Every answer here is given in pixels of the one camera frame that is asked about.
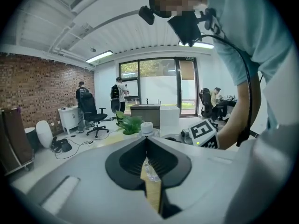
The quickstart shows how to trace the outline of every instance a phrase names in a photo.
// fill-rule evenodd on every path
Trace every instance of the head-mounted camera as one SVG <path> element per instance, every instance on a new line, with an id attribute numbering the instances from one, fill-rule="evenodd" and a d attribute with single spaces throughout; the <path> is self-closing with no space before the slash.
<path id="1" fill-rule="evenodd" d="M 149 7 L 141 7 L 138 14 L 149 25 L 154 24 L 154 15 L 162 18 L 171 18 L 171 11 L 162 11 L 160 6 L 155 3 L 155 0 L 149 0 Z M 168 21 L 183 45 L 188 44 L 192 47 L 195 42 L 202 41 L 201 32 L 198 27 L 199 22 L 205 21 L 205 28 L 207 30 L 211 28 L 213 15 L 215 15 L 214 10 L 206 9 L 205 14 L 200 12 L 200 15 L 201 17 L 197 18 L 194 11 L 183 11 L 182 14 L 174 16 Z"/>

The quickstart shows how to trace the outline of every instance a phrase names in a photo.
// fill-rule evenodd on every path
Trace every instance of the bottle cap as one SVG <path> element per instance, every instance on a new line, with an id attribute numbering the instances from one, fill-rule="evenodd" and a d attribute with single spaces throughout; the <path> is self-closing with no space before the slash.
<path id="1" fill-rule="evenodd" d="M 154 126 L 152 122 L 144 122 L 141 124 L 140 128 L 145 136 L 152 136 L 154 134 Z"/>

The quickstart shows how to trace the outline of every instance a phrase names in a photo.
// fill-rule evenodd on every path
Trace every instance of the plastic bottle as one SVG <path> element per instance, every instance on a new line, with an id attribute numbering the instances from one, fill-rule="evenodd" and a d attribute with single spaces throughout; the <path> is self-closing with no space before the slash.
<path id="1" fill-rule="evenodd" d="M 141 124 L 141 131 L 138 134 L 139 137 L 143 136 L 154 136 L 154 137 L 160 137 L 160 133 L 157 129 L 154 129 L 153 123 L 151 122 L 144 122 Z M 156 174 L 153 167 L 149 164 L 148 158 L 145 159 L 144 164 L 146 175 L 148 176 L 150 181 L 153 182 L 159 182 L 160 178 Z"/>

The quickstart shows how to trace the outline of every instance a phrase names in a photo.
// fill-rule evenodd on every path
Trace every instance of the ceiling light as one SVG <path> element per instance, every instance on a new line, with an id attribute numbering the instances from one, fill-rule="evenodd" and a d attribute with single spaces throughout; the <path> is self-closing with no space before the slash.
<path id="1" fill-rule="evenodd" d="M 102 58 L 104 58 L 106 56 L 110 56 L 110 55 L 113 55 L 113 52 L 112 51 L 106 51 L 106 52 L 104 52 L 102 54 L 99 54 L 99 55 L 97 55 L 97 56 L 95 56 L 95 57 L 87 60 L 86 62 L 91 63 L 91 62 L 94 62 L 96 60 L 102 59 Z"/>
<path id="2" fill-rule="evenodd" d="M 183 45 L 181 42 L 178 43 L 179 46 L 185 46 L 189 47 L 188 44 Z M 212 44 L 203 43 L 203 42 L 196 42 L 192 47 L 201 47 L 201 48 L 207 48 L 207 49 L 213 49 L 214 46 Z"/>

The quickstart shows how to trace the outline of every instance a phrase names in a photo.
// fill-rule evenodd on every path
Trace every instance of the red brick wall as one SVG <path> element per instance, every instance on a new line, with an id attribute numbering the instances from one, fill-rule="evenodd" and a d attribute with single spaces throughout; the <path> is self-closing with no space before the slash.
<path id="1" fill-rule="evenodd" d="M 0 107 L 21 107 L 23 125 L 46 120 L 53 133 L 62 131 L 58 108 L 77 105 L 80 81 L 94 95 L 94 72 L 33 56 L 0 53 Z"/>

